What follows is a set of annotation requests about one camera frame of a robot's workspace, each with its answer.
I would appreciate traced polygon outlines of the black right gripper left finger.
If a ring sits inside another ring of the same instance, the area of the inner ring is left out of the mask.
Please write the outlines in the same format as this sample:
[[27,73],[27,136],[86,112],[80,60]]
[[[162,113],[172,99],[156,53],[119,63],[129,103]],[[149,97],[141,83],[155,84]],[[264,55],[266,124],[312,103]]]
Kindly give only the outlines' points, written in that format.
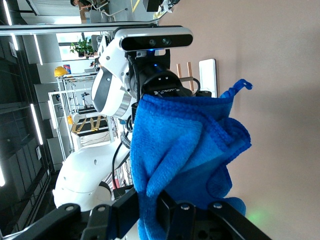
[[66,203],[19,232],[2,240],[114,240],[122,239],[139,218],[138,194],[131,188],[111,203],[82,212]]

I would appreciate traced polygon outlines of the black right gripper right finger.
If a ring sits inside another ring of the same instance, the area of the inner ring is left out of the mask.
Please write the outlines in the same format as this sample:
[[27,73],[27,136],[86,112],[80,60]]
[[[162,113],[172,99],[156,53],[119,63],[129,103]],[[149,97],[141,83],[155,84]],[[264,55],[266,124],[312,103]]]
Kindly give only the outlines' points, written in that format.
[[188,201],[174,201],[165,191],[157,199],[157,220],[167,240],[270,239],[227,202],[214,201],[200,209]]

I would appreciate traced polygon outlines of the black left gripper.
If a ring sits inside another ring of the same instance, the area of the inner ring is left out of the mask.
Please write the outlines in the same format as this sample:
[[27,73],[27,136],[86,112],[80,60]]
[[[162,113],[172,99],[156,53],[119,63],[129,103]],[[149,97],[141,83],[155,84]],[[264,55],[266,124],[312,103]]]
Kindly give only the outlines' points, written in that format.
[[[138,71],[140,95],[150,95],[159,98],[192,97],[191,90],[185,88],[178,76],[159,62],[148,63]],[[200,90],[196,97],[217,98],[215,92]]]

